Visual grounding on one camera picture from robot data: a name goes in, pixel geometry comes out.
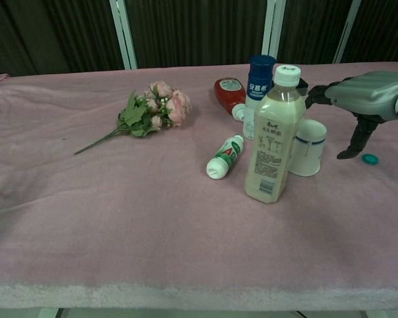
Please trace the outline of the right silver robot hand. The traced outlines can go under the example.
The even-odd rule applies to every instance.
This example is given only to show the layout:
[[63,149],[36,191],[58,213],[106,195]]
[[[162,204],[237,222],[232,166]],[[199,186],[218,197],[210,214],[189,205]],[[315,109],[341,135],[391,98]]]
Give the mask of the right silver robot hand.
[[350,145],[337,155],[339,160],[354,158],[378,125],[398,120],[398,72],[374,71],[316,85],[308,92],[306,108],[315,103],[349,111],[357,119]]

